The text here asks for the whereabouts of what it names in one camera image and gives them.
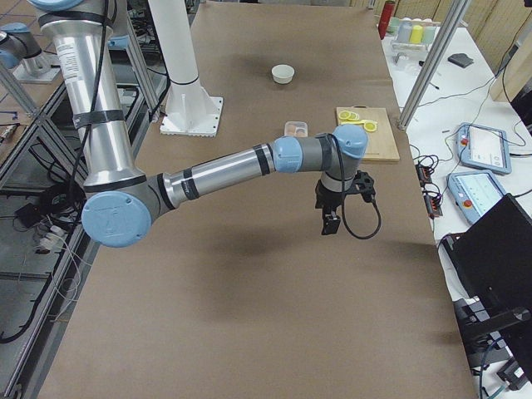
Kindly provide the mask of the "clear plastic egg box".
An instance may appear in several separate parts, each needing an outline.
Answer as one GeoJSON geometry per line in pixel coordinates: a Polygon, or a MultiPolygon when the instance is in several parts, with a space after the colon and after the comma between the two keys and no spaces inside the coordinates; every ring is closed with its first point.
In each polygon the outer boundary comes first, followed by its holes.
{"type": "Polygon", "coordinates": [[[287,121],[283,134],[292,137],[308,137],[308,124],[304,121],[287,121]]]}

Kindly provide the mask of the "wooden cutting board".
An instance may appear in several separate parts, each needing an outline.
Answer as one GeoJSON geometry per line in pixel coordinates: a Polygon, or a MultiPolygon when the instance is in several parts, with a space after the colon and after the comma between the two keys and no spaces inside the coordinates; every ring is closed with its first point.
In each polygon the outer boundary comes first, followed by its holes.
{"type": "MultiPolygon", "coordinates": [[[[368,144],[366,154],[363,158],[364,162],[398,162],[400,160],[400,155],[385,108],[340,106],[336,108],[336,117],[337,113],[343,109],[355,111],[360,116],[360,120],[372,120],[377,122],[377,130],[375,132],[367,132],[362,125],[355,125],[360,126],[367,133],[368,144]]],[[[341,121],[337,118],[337,124],[339,126],[340,122],[341,121]]]]}

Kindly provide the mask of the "lemon slice single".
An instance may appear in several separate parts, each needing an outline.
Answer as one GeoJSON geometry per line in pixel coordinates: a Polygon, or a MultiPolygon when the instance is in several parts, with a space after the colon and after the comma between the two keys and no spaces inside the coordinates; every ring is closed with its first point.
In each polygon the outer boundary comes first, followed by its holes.
{"type": "Polygon", "coordinates": [[[375,132],[377,130],[377,122],[372,120],[365,120],[362,123],[362,127],[367,132],[375,132]]]}

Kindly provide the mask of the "yellow plastic knife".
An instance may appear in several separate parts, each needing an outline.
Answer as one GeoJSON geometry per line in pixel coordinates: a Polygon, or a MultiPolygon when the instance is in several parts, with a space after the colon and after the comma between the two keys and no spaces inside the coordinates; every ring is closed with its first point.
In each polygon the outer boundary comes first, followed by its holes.
{"type": "Polygon", "coordinates": [[[347,124],[353,124],[353,125],[367,125],[371,123],[370,120],[359,120],[359,121],[341,121],[340,125],[347,125],[347,124]]]}

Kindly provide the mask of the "lemon slice stack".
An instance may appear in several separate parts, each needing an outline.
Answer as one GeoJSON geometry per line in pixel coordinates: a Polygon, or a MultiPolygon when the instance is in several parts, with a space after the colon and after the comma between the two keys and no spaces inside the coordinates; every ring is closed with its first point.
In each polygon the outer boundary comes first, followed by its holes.
{"type": "Polygon", "coordinates": [[[337,118],[340,121],[359,121],[360,116],[355,112],[347,109],[340,110],[337,113],[337,118]]]}

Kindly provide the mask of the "near teach pendant tablet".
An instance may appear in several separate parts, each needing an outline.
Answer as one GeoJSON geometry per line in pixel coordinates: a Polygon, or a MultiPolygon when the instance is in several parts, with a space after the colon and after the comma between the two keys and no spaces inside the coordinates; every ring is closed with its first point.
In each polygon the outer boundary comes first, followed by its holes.
{"type": "Polygon", "coordinates": [[[506,191],[490,170],[450,173],[448,188],[469,224],[476,223],[506,191]]]}

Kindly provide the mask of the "teach pendant tablet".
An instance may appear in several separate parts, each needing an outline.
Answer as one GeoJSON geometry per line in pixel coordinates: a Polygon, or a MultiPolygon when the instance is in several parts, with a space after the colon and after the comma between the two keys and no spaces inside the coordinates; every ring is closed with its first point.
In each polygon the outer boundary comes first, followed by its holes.
{"type": "Polygon", "coordinates": [[[506,191],[490,170],[450,173],[448,188],[469,224],[476,223],[506,191]]]}
{"type": "Polygon", "coordinates": [[[457,153],[463,165],[491,170],[498,175],[511,173],[509,142],[505,131],[462,123],[456,134],[457,153]]]}

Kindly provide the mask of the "white bowl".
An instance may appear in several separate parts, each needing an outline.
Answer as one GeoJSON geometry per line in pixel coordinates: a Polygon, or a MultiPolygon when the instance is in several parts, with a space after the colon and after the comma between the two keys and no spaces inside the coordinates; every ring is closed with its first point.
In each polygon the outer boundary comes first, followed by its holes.
{"type": "Polygon", "coordinates": [[[271,68],[271,74],[275,83],[286,85],[293,80],[295,69],[287,64],[278,64],[271,68]]]}

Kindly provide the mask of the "black monitor stand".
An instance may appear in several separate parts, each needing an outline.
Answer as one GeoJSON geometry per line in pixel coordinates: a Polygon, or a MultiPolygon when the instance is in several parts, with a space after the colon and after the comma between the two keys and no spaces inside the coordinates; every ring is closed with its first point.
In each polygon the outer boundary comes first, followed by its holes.
{"type": "Polygon", "coordinates": [[[504,195],[465,233],[441,240],[466,293],[454,302],[470,367],[498,377],[512,391],[531,379],[531,218],[504,195]]]}

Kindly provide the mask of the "far teach pendant tablet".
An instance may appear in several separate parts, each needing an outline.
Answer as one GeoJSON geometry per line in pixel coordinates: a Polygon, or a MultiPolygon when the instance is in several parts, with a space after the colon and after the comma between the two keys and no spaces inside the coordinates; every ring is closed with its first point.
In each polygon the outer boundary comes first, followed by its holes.
{"type": "Polygon", "coordinates": [[[498,175],[511,173],[509,142],[505,131],[462,123],[456,134],[457,153],[463,165],[491,170],[498,175]]]}

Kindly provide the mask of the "yellow cup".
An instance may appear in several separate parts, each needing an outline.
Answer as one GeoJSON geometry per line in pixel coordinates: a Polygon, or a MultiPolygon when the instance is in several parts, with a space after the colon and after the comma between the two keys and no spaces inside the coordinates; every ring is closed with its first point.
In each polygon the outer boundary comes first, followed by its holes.
{"type": "Polygon", "coordinates": [[[411,35],[409,38],[409,43],[411,44],[421,44],[423,38],[423,26],[415,24],[411,27],[411,35]]]}

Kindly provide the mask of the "grey cup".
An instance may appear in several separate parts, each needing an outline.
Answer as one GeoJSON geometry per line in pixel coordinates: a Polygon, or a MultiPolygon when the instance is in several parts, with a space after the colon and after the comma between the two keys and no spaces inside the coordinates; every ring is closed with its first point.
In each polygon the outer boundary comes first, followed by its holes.
{"type": "Polygon", "coordinates": [[[410,22],[402,22],[397,31],[397,42],[409,43],[412,32],[412,24],[410,22]]]}

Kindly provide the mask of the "red thermos bottle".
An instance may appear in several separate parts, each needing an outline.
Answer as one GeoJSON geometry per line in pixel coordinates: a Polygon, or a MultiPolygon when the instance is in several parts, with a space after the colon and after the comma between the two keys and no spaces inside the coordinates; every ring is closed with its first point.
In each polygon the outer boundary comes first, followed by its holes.
{"type": "Polygon", "coordinates": [[[386,0],[384,2],[382,12],[377,24],[377,30],[381,40],[386,36],[388,25],[394,13],[395,6],[396,2],[394,0],[386,0]]]}

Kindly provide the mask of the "white pedestal column base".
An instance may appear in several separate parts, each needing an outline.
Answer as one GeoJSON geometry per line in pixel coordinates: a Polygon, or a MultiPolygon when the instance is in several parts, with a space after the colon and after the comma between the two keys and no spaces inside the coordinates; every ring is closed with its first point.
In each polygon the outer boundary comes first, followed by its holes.
{"type": "Polygon", "coordinates": [[[185,2],[155,0],[149,6],[170,79],[160,131],[216,136],[224,99],[210,96],[200,83],[185,2]]]}

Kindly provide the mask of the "aluminium frame post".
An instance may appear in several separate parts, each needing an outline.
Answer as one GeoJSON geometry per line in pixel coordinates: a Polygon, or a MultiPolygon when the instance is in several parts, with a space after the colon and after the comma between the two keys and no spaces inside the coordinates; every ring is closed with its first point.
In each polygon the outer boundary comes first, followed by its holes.
{"type": "Polygon", "coordinates": [[[471,0],[454,0],[451,3],[450,9],[436,34],[435,41],[431,46],[424,66],[411,89],[410,95],[406,100],[406,104],[397,121],[397,127],[401,131],[405,131],[410,124],[416,109],[421,104],[421,99],[431,83],[431,79],[436,73],[441,59],[443,58],[446,49],[448,48],[455,31],[458,28],[460,21],[466,14],[470,6],[471,0]]]}

